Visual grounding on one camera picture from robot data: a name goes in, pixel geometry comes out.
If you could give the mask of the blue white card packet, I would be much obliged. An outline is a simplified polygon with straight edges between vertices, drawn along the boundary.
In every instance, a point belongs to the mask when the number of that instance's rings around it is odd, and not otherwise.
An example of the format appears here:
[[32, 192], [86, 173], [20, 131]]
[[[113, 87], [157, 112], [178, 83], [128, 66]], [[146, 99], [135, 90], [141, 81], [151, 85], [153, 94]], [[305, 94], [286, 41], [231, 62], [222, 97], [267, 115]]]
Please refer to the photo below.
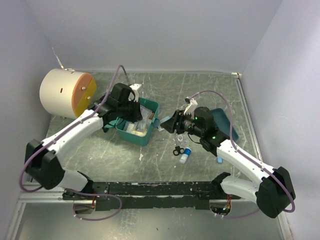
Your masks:
[[157, 130], [159, 131], [159, 132], [161, 132], [161, 131], [163, 131], [164, 130], [164, 128], [163, 127], [161, 127], [161, 124], [162, 123], [164, 123], [164, 122], [166, 122], [168, 119], [167, 119], [167, 117], [165, 117], [165, 118], [163, 118], [163, 119], [161, 119], [161, 120], [159, 120], [159, 124], [158, 124], [158, 126], [157, 126]]

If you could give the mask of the cotton ball bag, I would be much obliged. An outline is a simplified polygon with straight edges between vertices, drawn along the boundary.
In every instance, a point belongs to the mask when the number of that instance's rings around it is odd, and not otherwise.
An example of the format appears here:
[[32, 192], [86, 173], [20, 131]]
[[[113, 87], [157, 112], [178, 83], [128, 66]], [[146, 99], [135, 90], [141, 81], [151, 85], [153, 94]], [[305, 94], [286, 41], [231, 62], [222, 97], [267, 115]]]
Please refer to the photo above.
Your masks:
[[147, 128], [137, 129], [137, 127], [132, 124], [129, 124], [124, 131], [129, 134], [136, 135], [139, 137], [144, 137], [148, 132]]

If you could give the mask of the blue white ointment tube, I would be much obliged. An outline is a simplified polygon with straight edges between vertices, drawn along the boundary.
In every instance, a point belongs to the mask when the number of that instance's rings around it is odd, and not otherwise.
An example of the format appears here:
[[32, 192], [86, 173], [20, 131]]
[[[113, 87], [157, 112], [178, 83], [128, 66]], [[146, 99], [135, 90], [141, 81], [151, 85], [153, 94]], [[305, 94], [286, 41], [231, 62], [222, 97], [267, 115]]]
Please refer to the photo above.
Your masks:
[[179, 162], [182, 163], [182, 164], [185, 164], [187, 159], [188, 159], [188, 157], [190, 156], [191, 152], [192, 152], [192, 150], [189, 147], [186, 147], [183, 150], [183, 153], [181, 154]]

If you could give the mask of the silver foil packets bag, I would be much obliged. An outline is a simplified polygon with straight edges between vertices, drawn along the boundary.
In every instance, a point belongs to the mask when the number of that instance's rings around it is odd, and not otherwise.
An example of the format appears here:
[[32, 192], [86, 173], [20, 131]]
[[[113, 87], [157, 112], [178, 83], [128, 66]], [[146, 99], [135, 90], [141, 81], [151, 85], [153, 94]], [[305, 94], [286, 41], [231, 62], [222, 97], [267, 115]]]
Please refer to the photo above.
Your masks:
[[152, 110], [144, 107], [144, 106], [140, 106], [140, 112], [142, 115], [142, 120], [140, 121], [141, 125], [146, 125], [149, 124], [151, 122], [151, 120], [153, 119], [153, 112]]

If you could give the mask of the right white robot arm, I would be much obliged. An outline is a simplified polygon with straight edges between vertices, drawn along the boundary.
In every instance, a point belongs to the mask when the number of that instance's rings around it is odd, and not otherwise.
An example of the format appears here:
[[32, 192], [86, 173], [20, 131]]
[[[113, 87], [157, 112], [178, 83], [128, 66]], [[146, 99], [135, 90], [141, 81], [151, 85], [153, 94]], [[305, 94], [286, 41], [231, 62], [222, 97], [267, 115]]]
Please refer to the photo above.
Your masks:
[[231, 135], [219, 127], [221, 118], [207, 107], [197, 107], [193, 114], [176, 110], [160, 126], [169, 133], [187, 133], [199, 138], [199, 144], [216, 157], [221, 157], [240, 170], [248, 180], [222, 173], [213, 180], [212, 193], [218, 199], [234, 195], [256, 203], [270, 218], [276, 218], [296, 198], [290, 173], [274, 168], [236, 146]]

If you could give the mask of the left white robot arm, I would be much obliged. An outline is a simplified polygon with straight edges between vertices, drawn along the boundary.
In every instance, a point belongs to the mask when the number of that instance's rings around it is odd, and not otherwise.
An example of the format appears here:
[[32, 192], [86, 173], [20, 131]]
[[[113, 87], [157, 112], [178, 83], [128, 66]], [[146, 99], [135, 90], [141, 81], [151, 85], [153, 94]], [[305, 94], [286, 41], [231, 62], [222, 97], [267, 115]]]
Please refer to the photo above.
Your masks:
[[94, 192], [93, 181], [84, 173], [62, 167], [60, 161], [84, 138], [120, 118], [129, 122], [142, 120], [140, 92], [142, 85], [117, 83], [110, 93], [91, 103], [72, 123], [42, 141], [32, 140], [26, 146], [23, 172], [42, 188], [72, 190], [81, 199]]

